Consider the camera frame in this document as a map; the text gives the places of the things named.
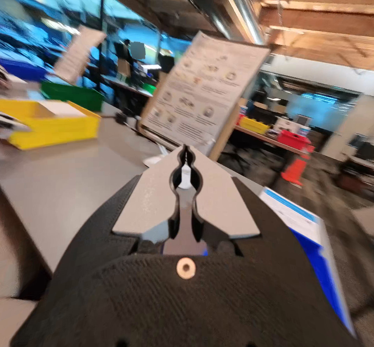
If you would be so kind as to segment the yellow plastic bin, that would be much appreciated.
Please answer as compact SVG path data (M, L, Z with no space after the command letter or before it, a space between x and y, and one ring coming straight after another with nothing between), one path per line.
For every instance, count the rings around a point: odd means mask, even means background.
M13 128L4 128L1 137L12 146L25 151L97 138L101 117L96 113L68 101L86 116L60 118L41 106L39 101L1 99L1 114L13 118L6 119Z

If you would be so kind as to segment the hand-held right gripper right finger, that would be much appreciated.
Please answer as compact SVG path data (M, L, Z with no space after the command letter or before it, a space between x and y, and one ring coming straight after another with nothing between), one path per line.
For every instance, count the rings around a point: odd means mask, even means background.
M234 178L192 146L186 147L192 202L192 230L197 241L227 241L260 235Z

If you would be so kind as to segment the wooden backing board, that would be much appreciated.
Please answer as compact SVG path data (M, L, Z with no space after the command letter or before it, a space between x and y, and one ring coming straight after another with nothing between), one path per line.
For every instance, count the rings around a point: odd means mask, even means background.
M236 123L239 118L241 106L245 106L246 103L247 103L247 99L240 98L238 102L236 103L236 105L234 106L234 108L232 109L232 112L230 113L225 125L223 126L221 133L219 134L217 140L213 143L213 146L207 155L207 157L210 160L217 161L218 158L220 157L225 145L227 144L229 137L231 136L233 130L236 127ZM137 124L138 133L143 135L147 139L151 140L152 142L165 147L167 150L173 151L179 146L178 144L170 141L169 139L165 139L164 137L147 129L142 123L142 121L144 120L144 117L148 114L148 112L153 107L153 105L154 105L153 102L148 102L146 107L143 109L141 119L138 121L138 124Z

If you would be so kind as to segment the printed instruction sheet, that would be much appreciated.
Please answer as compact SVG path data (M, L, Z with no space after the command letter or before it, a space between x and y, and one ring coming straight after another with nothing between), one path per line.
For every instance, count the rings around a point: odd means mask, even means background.
M269 47L199 32L152 97L142 125L208 155Z

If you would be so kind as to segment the grey desk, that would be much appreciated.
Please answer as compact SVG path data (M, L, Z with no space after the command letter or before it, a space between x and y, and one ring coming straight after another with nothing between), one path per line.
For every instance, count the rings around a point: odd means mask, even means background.
M142 173L143 159L156 149L147 139L114 120L104 119L99 138L30 151L9 146L1 150L1 191L25 227L49 271L55 274L78 231L92 214L126 184L130 195ZM180 203L179 229L175 237L132 237L112 232L118 217L109 223L105 238L133 238L164 244L191 237L192 202L196 193L190 182L191 169L184 155L181 182L176 188ZM217 246L221 241L204 241Z

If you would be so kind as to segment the metal ventilation duct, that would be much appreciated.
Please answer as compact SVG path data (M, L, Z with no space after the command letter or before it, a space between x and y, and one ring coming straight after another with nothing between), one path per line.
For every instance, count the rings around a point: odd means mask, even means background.
M264 46L266 42L251 0L228 0L228 3L235 13L235 21L233 22L238 28L243 40Z

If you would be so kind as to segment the blue plastic bin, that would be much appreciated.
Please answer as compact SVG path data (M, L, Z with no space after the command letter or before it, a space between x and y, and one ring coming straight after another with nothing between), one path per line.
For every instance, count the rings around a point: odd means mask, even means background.
M294 230L292 230L292 233L301 244L330 306L349 333L354 338L358 339L338 274L325 223L323 220L319 219L317 225L321 245L318 245L316 242Z

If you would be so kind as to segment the blue and white paper sheet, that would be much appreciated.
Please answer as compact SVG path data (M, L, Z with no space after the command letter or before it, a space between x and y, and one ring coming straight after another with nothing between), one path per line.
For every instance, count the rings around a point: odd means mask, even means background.
M291 202L277 192L265 187L259 195L285 225L299 236L307 239L317 246L322 246L320 218Z

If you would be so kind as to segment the person's leg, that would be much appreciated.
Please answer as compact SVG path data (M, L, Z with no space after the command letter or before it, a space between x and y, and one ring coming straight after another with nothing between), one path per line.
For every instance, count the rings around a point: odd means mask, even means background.
M38 302L15 298L0 298L0 346L10 346L17 330L34 310Z

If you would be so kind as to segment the orange traffic cone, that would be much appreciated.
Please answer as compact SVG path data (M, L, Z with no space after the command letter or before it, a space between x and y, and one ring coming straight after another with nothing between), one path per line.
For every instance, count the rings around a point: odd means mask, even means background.
M308 145L306 148L304 148L302 153L297 155L295 160L293 160L291 164L288 165L281 173L282 179L301 188L303 186L302 175L312 153L314 152L314 149L315 147L312 145Z

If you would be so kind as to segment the green plastic bin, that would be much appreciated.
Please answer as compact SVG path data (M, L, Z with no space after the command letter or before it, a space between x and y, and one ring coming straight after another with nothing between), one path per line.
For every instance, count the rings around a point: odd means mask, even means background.
M92 112L102 111L104 96L94 89L43 81L40 92L45 99L71 101Z

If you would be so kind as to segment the small yellow bin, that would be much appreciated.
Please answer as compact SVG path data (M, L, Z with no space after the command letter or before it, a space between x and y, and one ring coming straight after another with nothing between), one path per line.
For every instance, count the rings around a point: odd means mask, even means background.
M254 119L250 119L246 116L242 116L240 118L240 120L238 121L238 125L243 129L252 131L260 135L264 135L270 129L269 125L266 125Z

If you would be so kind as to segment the red plastic bin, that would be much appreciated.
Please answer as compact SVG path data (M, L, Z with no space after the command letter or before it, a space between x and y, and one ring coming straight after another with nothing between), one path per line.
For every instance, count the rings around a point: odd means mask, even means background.
M287 130L283 130L278 134L277 141L300 151L311 145L311 141L308 138Z

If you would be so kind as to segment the hanging instruction sheet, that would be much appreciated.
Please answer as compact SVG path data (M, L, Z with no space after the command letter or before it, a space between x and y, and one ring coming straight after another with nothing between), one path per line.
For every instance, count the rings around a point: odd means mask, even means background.
M86 69L91 48L99 46L106 34L86 26L79 26L67 50L54 65L54 74L63 81L75 85Z

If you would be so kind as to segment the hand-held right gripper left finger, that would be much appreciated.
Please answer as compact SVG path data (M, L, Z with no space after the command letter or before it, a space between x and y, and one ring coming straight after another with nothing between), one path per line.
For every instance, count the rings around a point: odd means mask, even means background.
M185 150L185 145L176 148L142 173L112 228L114 234L176 236L180 221L176 188L181 182Z

